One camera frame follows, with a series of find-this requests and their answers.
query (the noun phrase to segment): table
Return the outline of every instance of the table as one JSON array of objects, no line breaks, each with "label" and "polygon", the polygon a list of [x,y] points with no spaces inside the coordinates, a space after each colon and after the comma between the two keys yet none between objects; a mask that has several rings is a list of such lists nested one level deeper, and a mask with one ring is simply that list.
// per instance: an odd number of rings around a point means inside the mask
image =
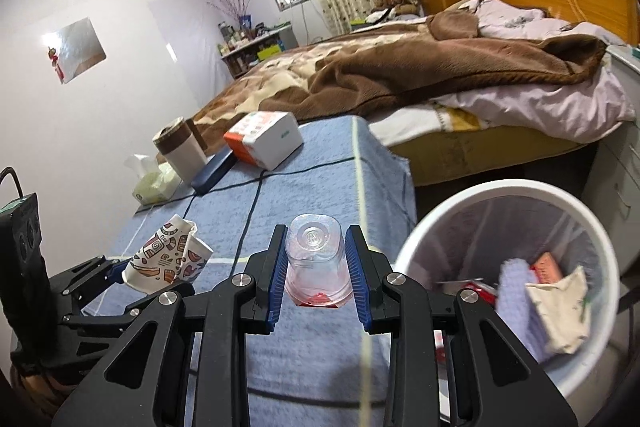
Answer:
[{"label": "table", "polygon": [[[343,232],[360,225],[369,246],[393,262],[416,222],[407,160],[380,145],[362,118],[317,121],[300,131],[304,145],[273,172],[239,163],[203,197],[182,187],[174,201],[139,211],[111,256],[130,257],[174,214],[186,216],[214,250],[194,282],[196,292],[208,291],[266,248],[275,225],[313,213],[334,216]],[[114,285],[85,311],[121,314],[141,296]],[[274,333],[247,335],[246,346],[252,426],[382,425],[388,363],[383,343],[362,330],[353,300],[312,309],[285,296]],[[192,413],[189,407],[188,419]]]}]

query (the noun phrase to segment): white nightstand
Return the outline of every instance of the white nightstand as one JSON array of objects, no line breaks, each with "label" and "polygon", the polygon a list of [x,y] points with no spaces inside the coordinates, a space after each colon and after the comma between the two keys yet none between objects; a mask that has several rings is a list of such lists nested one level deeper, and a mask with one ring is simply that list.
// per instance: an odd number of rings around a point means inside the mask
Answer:
[{"label": "white nightstand", "polygon": [[601,140],[582,200],[609,233],[622,274],[640,253],[640,60],[624,46],[608,52],[638,118]]}]

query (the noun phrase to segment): decorative branches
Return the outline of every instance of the decorative branches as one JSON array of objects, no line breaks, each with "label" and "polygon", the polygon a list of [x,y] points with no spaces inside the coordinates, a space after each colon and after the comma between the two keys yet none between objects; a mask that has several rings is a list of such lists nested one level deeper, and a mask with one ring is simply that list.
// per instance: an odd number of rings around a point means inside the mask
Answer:
[{"label": "decorative branches", "polygon": [[250,3],[251,0],[212,0],[207,2],[219,12],[232,17],[236,21],[240,17],[247,15],[246,12]]}]

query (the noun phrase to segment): plastic cup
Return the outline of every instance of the plastic cup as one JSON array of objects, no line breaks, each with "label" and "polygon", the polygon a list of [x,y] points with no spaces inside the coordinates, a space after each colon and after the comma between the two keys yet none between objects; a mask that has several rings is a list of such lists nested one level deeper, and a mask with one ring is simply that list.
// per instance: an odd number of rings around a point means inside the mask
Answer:
[{"label": "plastic cup", "polygon": [[285,242],[289,268],[285,291],[298,306],[340,307],[353,291],[340,223],[331,216],[302,214]]}]

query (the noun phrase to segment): orange and white box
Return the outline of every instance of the orange and white box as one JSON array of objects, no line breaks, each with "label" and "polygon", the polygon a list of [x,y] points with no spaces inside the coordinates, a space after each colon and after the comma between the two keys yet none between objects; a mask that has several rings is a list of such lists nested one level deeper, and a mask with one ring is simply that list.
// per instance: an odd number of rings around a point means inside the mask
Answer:
[{"label": "orange and white box", "polygon": [[255,111],[229,129],[225,140],[239,160],[273,171],[302,145],[302,134],[290,112]]}]

